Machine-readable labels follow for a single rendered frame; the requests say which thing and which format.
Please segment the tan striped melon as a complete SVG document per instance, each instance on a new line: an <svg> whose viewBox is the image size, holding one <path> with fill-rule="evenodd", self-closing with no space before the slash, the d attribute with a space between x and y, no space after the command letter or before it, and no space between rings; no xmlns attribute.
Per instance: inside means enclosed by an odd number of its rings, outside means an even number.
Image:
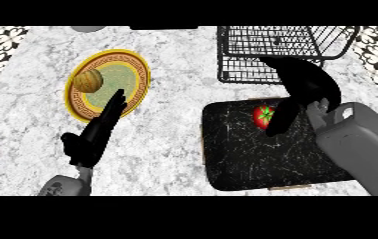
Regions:
<svg viewBox="0 0 378 239"><path fill-rule="evenodd" d="M94 93L103 85L103 77L96 69L91 69L74 77L74 87L80 92Z"/></svg>

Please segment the black marble tray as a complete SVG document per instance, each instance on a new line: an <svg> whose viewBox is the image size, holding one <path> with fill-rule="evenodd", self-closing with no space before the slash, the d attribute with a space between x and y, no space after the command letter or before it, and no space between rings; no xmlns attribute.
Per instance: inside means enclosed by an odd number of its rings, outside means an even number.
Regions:
<svg viewBox="0 0 378 239"><path fill-rule="evenodd" d="M202 109L207 179L220 191L348 181L351 175L316 145L307 115L273 137L254 124L254 109L278 106L278 98L215 102Z"/></svg>

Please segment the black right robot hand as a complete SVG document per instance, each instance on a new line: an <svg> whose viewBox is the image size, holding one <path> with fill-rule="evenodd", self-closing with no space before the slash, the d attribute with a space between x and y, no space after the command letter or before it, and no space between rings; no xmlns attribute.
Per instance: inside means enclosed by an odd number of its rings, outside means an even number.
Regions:
<svg viewBox="0 0 378 239"><path fill-rule="evenodd" d="M341 104L340 86L326 71L310 61L294 58L261 57L260 61L276 70L289 97L275 109L266 135L283 134L300 109L317 102L320 114L328 114Z"/></svg>

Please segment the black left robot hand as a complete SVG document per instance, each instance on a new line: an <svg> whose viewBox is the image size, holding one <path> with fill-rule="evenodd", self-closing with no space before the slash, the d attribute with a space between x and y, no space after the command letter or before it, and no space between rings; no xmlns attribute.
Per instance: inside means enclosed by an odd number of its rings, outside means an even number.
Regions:
<svg viewBox="0 0 378 239"><path fill-rule="evenodd" d="M71 165L93 168L97 164L125 107L124 90L118 89L100 115L91 119L81 134L62 134L63 153L69 157Z"/></svg>

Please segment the red tomato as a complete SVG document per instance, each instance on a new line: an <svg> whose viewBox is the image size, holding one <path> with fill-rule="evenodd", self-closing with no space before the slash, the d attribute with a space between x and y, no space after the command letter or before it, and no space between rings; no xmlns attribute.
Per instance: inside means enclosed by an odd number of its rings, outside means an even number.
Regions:
<svg viewBox="0 0 378 239"><path fill-rule="evenodd" d="M252 120L254 124L260 129L266 129L275 114L275 108L267 105L254 107Z"/></svg>

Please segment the yellow patterned plate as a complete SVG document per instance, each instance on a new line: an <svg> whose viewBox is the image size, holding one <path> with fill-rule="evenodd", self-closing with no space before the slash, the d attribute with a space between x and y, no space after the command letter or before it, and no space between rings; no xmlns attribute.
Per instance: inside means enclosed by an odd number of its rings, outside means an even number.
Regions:
<svg viewBox="0 0 378 239"><path fill-rule="evenodd" d="M74 78L96 69L103 84L93 93L80 92ZM103 111L118 89L124 90L127 107L121 116L133 112L151 86L151 69L142 56L131 50L111 49L93 54L72 70L65 83L65 108L75 119L89 123Z"/></svg>

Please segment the grey round object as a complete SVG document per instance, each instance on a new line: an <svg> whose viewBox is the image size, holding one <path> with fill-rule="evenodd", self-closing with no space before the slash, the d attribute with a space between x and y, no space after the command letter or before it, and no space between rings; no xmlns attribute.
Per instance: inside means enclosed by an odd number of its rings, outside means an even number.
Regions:
<svg viewBox="0 0 378 239"><path fill-rule="evenodd" d="M102 30L105 26L71 26L72 30L81 33L90 33Z"/></svg>

